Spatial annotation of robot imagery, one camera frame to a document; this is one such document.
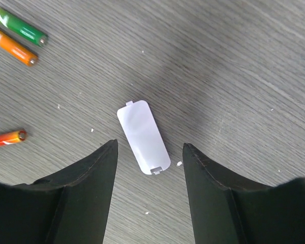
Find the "white battery cover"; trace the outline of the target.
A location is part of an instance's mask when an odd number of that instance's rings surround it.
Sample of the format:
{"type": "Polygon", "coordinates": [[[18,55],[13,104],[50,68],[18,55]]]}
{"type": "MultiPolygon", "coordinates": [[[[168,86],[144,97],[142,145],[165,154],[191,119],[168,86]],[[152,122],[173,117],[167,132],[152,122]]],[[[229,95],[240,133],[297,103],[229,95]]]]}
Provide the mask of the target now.
{"type": "Polygon", "coordinates": [[[169,154],[146,101],[126,102],[117,118],[144,174],[159,174],[170,167],[169,154]]]}

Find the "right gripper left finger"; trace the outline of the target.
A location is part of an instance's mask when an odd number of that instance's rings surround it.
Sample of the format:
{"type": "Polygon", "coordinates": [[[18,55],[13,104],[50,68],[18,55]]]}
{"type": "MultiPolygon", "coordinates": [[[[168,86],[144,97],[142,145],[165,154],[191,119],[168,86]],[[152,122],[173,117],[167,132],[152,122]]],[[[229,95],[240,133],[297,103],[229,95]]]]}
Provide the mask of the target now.
{"type": "Polygon", "coordinates": [[[110,140],[32,184],[0,182],[0,243],[102,243],[117,160],[110,140]]]}

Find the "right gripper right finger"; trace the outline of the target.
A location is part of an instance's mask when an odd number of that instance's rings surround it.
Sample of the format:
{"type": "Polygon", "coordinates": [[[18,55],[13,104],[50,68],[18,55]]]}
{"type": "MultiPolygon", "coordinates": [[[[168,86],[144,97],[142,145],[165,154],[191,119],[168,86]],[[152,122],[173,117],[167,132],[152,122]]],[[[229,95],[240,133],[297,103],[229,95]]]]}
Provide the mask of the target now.
{"type": "Polygon", "coordinates": [[[267,186],[183,146],[196,243],[305,243],[305,177],[267,186]]]}

